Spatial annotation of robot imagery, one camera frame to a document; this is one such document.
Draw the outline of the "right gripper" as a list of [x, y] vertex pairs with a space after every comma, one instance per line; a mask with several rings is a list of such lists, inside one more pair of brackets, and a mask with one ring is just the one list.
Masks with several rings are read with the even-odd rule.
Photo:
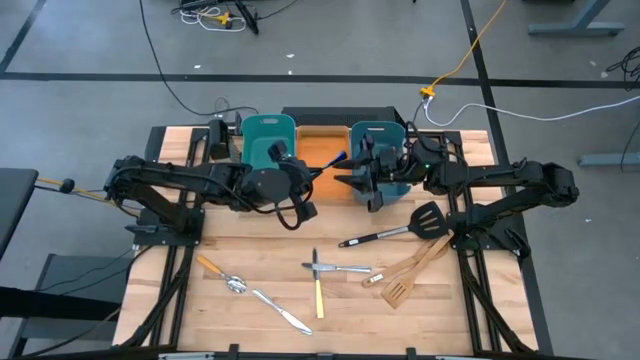
[[408, 185], [395, 182], [394, 173], [400, 170], [402, 163], [395, 147], [376, 147], [372, 135], [364, 135], [360, 146], [360, 153], [350, 159], [337, 162], [335, 167], [358, 169], [365, 166], [364, 173], [335, 175], [334, 179], [360, 193], [366, 193], [368, 195], [367, 210], [374, 213], [385, 204], [398, 202], [408, 193]]

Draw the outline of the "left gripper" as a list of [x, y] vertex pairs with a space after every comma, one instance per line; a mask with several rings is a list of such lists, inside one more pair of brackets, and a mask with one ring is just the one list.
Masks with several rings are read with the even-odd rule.
[[282, 212], [293, 209], [296, 223], [302, 224], [317, 215], [317, 209], [310, 201], [313, 181], [333, 165], [308, 167], [287, 150], [283, 140], [277, 140], [268, 148], [268, 155], [278, 168], [252, 170], [245, 177], [245, 196], [257, 212], [275, 212], [281, 224], [286, 224]]

